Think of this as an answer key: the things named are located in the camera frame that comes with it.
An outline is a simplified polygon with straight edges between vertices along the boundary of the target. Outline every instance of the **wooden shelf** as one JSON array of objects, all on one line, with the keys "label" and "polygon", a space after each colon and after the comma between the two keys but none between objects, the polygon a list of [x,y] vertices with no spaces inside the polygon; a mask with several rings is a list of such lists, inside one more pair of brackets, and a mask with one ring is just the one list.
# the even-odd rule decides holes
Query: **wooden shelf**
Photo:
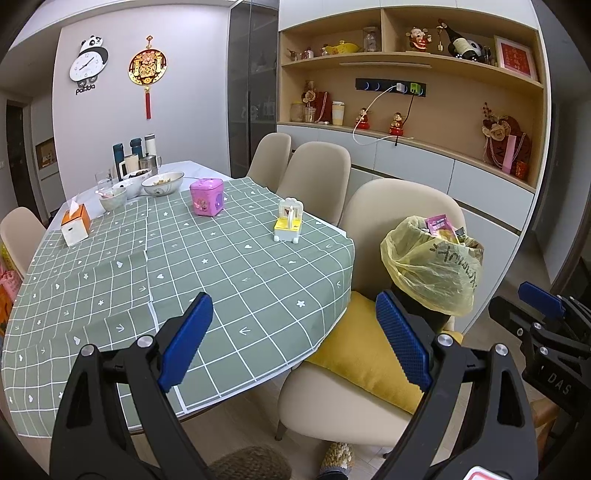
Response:
[{"label": "wooden shelf", "polygon": [[[308,127],[308,128],[323,128],[326,130],[335,130],[337,132],[347,132],[347,133],[353,132],[352,127],[345,127],[345,126],[340,127],[337,125],[305,124],[305,123],[299,123],[299,122],[277,122],[277,125],[291,125],[293,127]],[[384,137],[389,136],[389,134],[386,134],[384,132],[378,132],[378,131],[374,131],[374,130],[359,130],[359,129],[357,129],[355,131],[355,135],[356,136],[360,135],[360,136],[365,136],[365,137],[373,137],[373,138],[384,138]],[[395,138],[388,138],[388,139],[386,139],[386,141],[393,142],[393,141],[395,141]],[[478,160],[477,158],[472,158],[467,155],[461,154],[459,152],[449,150],[447,148],[439,147],[438,145],[433,145],[433,144],[421,142],[418,140],[412,140],[410,138],[405,138],[405,137],[399,137],[398,143],[403,144],[403,145],[409,145],[411,147],[422,148],[424,150],[428,150],[433,153],[437,153],[437,154],[443,155],[445,157],[453,158],[457,161],[467,163],[467,164],[477,167],[481,170],[485,170],[488,173],[492,173],[493,175],[496,175],[497,177],[500,177],[506,181],[510,181],[511,183],[523,188],[524,190],[527,190],[528,192],[535,193],[535,188],[528,185],[526,182],[524,182],[512,175],[506,174],[503,171],[499,170],[498,168],[496,168],[488,163],[485,163],[482,160]]]},{"label": "wooden shelf", "polygon": [[540,95],[544,90],[544,86],[540,82],[535,82],[507,69],[444,55],[415,51],[349,53],[282,64],[283,68],[290,70],[326,70],[363,66],[427,68],[436,72],[461,76],[477,82],[506,88],[528,96]]}]

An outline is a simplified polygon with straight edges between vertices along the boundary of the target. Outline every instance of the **pink box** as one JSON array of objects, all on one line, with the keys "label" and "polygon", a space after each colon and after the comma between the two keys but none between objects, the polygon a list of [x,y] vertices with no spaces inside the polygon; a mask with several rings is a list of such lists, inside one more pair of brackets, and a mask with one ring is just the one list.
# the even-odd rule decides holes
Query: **pink box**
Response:
[{"label": "pink box", "polygon": [[191,184],[191,198],[197,215],[216,216],[223,209],[223,180],[199,179]]}]

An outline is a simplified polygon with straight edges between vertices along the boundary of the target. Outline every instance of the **white thermos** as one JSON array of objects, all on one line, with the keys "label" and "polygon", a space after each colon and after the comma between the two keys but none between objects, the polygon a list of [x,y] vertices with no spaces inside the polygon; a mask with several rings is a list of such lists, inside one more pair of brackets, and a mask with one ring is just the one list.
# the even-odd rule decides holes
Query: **white thermos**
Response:
[{"label": "white thermos", "polygon": [[146,144],[146,155],[153,155],[154,157],[158,157],[158,154],[156,153],[156,135],[146,135],[144,137],[144,141]]}]

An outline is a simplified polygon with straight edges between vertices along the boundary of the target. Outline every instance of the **panda clock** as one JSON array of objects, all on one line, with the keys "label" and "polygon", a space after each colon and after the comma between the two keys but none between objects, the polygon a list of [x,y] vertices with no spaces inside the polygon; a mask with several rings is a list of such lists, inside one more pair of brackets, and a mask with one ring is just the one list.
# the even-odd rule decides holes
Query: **panda clock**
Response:
[{"label": "panda clock", "polygon": [[70,78],[78,84],[76,94],[95,88],[98,74],[107,65],[109,52],[102,47],[103,39],[92,35],[82,42],[80,53],[70,68]]}]

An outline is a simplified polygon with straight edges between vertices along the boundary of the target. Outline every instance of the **plastic bag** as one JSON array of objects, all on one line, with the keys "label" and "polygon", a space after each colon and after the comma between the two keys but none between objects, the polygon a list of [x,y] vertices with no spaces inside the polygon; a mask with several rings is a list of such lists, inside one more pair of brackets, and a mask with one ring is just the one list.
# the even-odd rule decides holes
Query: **plastic bag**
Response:
[{"label": "plastic bag", "polygon": [[474,239],[449,242],[433,236],[424,218],[412,216],[386,235],[381,252],[393,282],[426,308],[455,316],[472,310],[484,255]]}]

